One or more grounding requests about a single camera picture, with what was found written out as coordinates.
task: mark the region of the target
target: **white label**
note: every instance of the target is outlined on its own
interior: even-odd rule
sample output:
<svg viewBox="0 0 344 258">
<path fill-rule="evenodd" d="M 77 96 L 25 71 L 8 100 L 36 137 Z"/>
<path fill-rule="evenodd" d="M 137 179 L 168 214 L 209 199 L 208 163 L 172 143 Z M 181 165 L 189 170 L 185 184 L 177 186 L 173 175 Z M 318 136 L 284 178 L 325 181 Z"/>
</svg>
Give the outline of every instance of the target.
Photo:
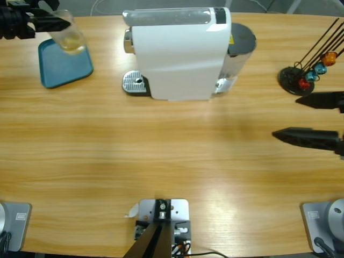
<svg viewBox="0 0 344 258">
<path fill-rule="evenodd" d="M 26 220 L 27 213 L 17 213 L 16 220 Z"/>
<path fill-rule="evenodd" d="M 319 212 L 318 211 L 309 211 L 308 212 L 308 217 L 310 219 L 319 219 Z"/>
</svg>

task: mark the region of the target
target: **wooden table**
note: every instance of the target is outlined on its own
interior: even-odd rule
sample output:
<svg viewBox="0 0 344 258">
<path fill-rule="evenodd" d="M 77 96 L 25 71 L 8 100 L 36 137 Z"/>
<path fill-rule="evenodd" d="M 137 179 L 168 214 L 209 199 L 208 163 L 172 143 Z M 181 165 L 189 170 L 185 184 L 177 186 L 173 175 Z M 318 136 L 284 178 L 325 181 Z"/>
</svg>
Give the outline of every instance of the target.
<svg viewBox="0 0 344 258">
<path fill-rule="evenodd" d="M 344 197 L 344 162 L 332 152 L 285 144 L 289 126 L 340 130 L 337 110 L 294 103 L 277 73 L 302 58 L 334 20 L 233 14 L 257 49 L 234 88 L 202 102 L 131 97 L 136 69 L 123 50 L 121 17 L 77 18 L 94 73 L 60 88 L 40 84 L 37 46 L 0 41 L 0 199 L 33 206 L 24 250 L 123 256 L 144 198 L 186 198 L 193 252 L 229 256 L 309 252 L 303 202 Z M 316 84 L 343 90 L 344 58 Z"/>
</svg>

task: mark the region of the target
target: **yellow label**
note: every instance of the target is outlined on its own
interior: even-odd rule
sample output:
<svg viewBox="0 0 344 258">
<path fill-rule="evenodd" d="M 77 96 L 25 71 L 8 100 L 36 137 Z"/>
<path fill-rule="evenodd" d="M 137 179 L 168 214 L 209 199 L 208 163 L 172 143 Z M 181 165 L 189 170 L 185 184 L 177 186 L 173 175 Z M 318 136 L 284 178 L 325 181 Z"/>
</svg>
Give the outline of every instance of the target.
<svg viewBox="0 0 344 258">
<path fill-rule="evenodd" d="M 230 44 L 233 45 L 234 44 L 234 38 L 233 38 L 233 35 L 231 35 L 231 38 L 230 38 Z"/>
</svg>

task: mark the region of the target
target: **blue capsule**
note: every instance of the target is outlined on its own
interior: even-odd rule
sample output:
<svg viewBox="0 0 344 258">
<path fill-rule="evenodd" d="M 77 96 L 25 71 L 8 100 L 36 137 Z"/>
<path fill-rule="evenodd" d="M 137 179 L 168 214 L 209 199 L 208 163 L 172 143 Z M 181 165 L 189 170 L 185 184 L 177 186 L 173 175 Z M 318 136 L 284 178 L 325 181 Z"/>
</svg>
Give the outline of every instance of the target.
<svg viewBox="0 0 344 258">
<path fill-rule="evenodd" d="M 326 68 L 326 66 L 324 66 L 324 64 L 322 62 L 319 62 L 314 66 L 314 71 L 317 74 L 325 74 L 325 73 L 327 73 L 327 68 Z"/>
<path fill-rule="evenodd" d="M 305 75 L 305 79 L 308 82 L 314 82 L 317 78 L 318 78 L 318 75 L 317 75 L 317 73 L 315 71 L 309 71 Z"/>
</svg>

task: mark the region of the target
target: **gray floor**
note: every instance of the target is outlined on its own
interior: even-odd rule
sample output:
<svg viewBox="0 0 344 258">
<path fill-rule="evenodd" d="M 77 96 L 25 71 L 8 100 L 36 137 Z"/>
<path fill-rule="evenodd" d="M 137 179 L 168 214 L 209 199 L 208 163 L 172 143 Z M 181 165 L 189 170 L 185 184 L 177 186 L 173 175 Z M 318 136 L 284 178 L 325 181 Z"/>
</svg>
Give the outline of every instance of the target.
<svg viewBox="0 0 344 258">
<path fill-rule="evenodd" d="M 272 0 L 232 0 L 231 12 L 265 12 Z M 60 9 L 68 9 L 75 17 L 120 15 L 123 10 L 224 6 L 226 0 L 60 0 Z M 286 13 L 293 0 L 275 0 L 269 12 Z M 340 0 L 302 0 L 295 13 L 344 17 Z"/>
</svg>

